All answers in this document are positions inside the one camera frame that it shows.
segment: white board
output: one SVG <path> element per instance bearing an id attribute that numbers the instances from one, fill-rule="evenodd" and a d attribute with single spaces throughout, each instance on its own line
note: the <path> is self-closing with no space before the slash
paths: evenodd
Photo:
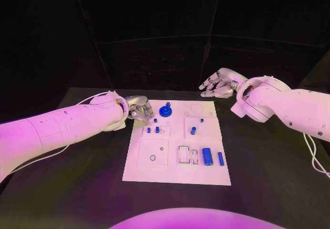
<path id="1" fill-rule="evenodd" d="M 171 117 L 159 114 L 166 102 L 173 111 Z M 150 100 L 150 104 L 158 123 L 155 118 L 150 125 L 135 121 L 123 181 L 231 185 L 214 102 Z M 212 166 L 205 166 L 204 148 L 211 148 Z M 221 166 L 218 152 L 222 152 L 225 166 Z"/>

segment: robotic hand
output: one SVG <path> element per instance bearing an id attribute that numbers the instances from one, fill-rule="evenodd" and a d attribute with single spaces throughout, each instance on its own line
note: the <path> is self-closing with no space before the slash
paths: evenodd
<path id="1" fill-rule="evenodd" d="M 0 182 L 15 168 L 41 154 L 68 146 L 101 131 L 120 130 L 126 119 L 150 123 L 153 109 L 146 96 L 123 98 L 104 92 L 75 106 L 0 125 Z"/>
<path id="2" fill-rule="evenodd" d="M 240 117 L 248 115 L 264 123 L 277 115 L 290 128 L 330 141 L 329 94 L 292 90 L 273 76 L 248 79 L 228 68 L 221 68 L 208 78 L 199 89 L 205 88 L 202 97 L 230 98 L 237 90 L 238 101 L 231 111 Z"/>

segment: robotic arm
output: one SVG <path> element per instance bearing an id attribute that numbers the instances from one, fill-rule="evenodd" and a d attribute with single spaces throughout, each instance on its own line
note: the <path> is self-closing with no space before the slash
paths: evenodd
<path id="1" fill-rule="evenodd" d="M 81 104 L 91 98 L 90 104 Z M 146 96 L 123 98 L 116 92 L 106 92 L 88 99 L 75 106 L 0 125 L 0 182 L 41 154 L 101 131 L 123 129 L 126 118 L 150 123 L 153 109 Z"/>
<path id="2" fill-rule="evenodd" d="M 290 128 L 330 141 L 329 94 L 303 89 L 292 90 L 273 76 L 248 79 L 228 68 L 221 68 L 208 78 L 199 89 L 204 88 L 207 91 L 201 94 L 202 97 L 230 98 L 237 90 L 238 101 L 231 111 L 240 117 L 248 115 L 264 123 L 277 115 Z"/>

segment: table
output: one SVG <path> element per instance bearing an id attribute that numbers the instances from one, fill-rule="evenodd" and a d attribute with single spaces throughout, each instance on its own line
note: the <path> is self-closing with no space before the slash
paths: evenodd
<path id="1" fill-rule="evenodd" d="M 60 108 L 106 89 L 71 88 Z M 16 172 L 0 196 L 0 228 L 107 229 L 165 208 L 214 208 L 286 228 L 330 228 L 330 180 L 312 167 L 303 134 L 274 116 L 266 123 L 231 112 L 231 99 L 199 92 L 117 90 L 123 97 L 214 100 L 233 186 L 122 181 L 133 120 Z M 319 141 L 318 157 L 330 159 Z"/>

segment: white cable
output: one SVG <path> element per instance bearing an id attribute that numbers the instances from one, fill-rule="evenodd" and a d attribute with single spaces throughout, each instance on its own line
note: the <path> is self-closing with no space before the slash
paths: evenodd
<path id="1" fill-rule="evenodd" d="M 325 174 L 328 175 L 328 177 L 330 178 L 330 173 L 326 171 L 325 167 L 322 166 L 322 163 L 319 162 L 319 160 L 318 160 L 318 158 L 316 158 L 316 143 L 315 143 L 315 140 L 313 140 L 312 136 L 307 135 L 309 138 L 310 138 L 310 140 L 312 140 L 312 143 L 313 143 L 313 147 L 315 147 L 315 151 L 313 151 L 313 150 L 312 150 L 310 143 L 309 143 L 307 138 L 306 138 L 306 133 L 303 133 L 303 135 L 305 135 L 305 141 L 306 141 L 306 144 L 307 144 L 307 147 L 309 147 L 309 149 L 310 149 L 312 156 L 313 156 L 313 158 L 312 158 L 312 165 L 313 165 L 316 171 L 320 172 L 320 173 L 325 173 Z M 318 164 L 319 164 L 322 170 L 316 168 L 315 162 L 318 162 Z"/>
<path id="2" fill-rule="evenodd" d="M 94 97 L 97 97 L 97 96 L 100 96 L 100 95 L 103 95 L 103 94 L 107 94 L 107 93 L 109 93 L 109 92 L 103 92 L 103 93 L 96 94 L 96 95 L 91 96 L 90 98 L 84 99 L 77 105 L 80 105 L 83 102 L 86 102 L 86 101 L 90 100 L 91 98 L 94 98 Z M 15 170 L 11 172 L 11 174 L 15 173 L 15 172 L 18 172 L 24 167 L 29 166 L 29 165 L 34 164 L 35 162 L 38 162 L 38 161 L 41 161 L 41 160 L 44 160 L 44 159 L 47 159 L 47 158 L 49 158 L 49 157 L 58 155 L 60 153 L 62 153 L 62 152 L 67 150 L 68 147 L 70 147 L 70 145 L 68 145 L 58 153 L 55 153 L 55 154 L 52 154 L 52 155 L 49 155 L 49 156 L 47 156 L 47 157 L 44 157 L 44 158 L 41 158 L 41 159 L 32 161 L 29 164 L 26 164 L 26 165 L 22 166 L 21 168 L 15 169 Z"/>

